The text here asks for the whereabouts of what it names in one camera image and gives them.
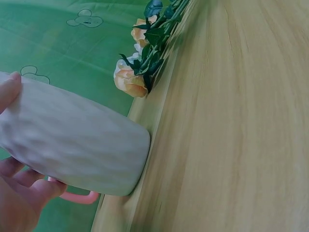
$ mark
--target ceramic mug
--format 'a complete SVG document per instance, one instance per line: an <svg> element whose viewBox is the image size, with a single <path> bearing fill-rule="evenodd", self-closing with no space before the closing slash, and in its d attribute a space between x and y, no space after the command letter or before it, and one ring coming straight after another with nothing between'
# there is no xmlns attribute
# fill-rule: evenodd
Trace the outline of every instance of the ceramic mug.
<svg viewBox="0 0 309 232"><path fill-rule="evenodd" d="M0 84L9 77L0 72ZM62 198L91 203L98 193L126 196L144 168L150 136L127 117L66 90L22 78L0 115L0 147L28 167L91 191Z"/></svg>

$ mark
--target cartoon bear print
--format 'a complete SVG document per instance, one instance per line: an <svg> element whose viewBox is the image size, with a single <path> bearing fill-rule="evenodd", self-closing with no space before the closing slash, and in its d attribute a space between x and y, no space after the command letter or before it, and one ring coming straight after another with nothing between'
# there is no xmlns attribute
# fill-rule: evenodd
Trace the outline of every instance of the cartoon bear print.
<svg viewBox="0 0 309 232"><path fill-rule="evenodd" d="M50 79L47 76L37 75L38 68L35 66L25 66L20 73L23 77L50 84Z"/></svg>
<svg viewBox="0 0 309 232"><path fill-rule="evenodd" d="M78 13L76 19L71 19L67 21L67 24L73 27L78 25L84 25L88 28L96 28L103 23L103 19L100 17L92 16L91 10L83 9Z"/></svg>

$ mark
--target pink mug handle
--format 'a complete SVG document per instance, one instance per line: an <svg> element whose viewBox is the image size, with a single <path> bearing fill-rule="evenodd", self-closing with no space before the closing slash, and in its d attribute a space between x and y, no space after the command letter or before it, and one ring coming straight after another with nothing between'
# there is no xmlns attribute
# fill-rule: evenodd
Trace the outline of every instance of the pink mug handle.
<svg viewBox="0 0 309 232"><path fill-rule="evenodd" d="M92 204L97 200L99 193L90 191L88 195L78 195L70 192L64 192L60 198L67 200L69 202L74 202L78 204Z"/></svg>

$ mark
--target wooden table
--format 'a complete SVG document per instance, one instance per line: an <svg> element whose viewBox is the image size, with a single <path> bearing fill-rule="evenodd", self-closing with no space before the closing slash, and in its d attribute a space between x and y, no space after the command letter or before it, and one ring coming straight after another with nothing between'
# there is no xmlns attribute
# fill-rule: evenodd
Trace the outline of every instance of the wooden table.
<svg viewBox="0 0 309 232"><path fill-rule="evenodd" d="M131 117L153 133L94 232L309 231L309 1L192 0Z"/></svg>

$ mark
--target peach rose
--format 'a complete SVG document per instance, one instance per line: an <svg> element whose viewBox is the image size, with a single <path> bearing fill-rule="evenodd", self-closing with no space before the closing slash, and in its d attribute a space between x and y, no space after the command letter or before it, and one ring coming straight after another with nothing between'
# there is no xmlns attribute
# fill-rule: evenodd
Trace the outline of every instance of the peach rose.
<svg viewBox="0 0 309 232"><path fill-rule="evenodd" d="M148 20L150 22L150 24L153 24L156 22L157 20L157 16L154 15L152 17L150 17ZM146 20L144 19L138 19L136 24L134 26L139 26L139 25L146 25ZM143 48L148 44L148 41L145 38L144 33L146 33L147 30L144 29L139 29L139 28L133 28L133 30L131 31L131 35L133 37L133 39Z"/></svg>
<svg viewBox="0 0 309 232"><path fill-rule="evenodd" d="M128 60L131 62L135 57L138 57L138 53L133 54ZM116 70L114 72L114 81L118 89L129 94L132 97L145 97L148 93L145 87L144 79L142 75L135 76L134 71L130 66L127 66L123 59L117 62Z"/></svg>

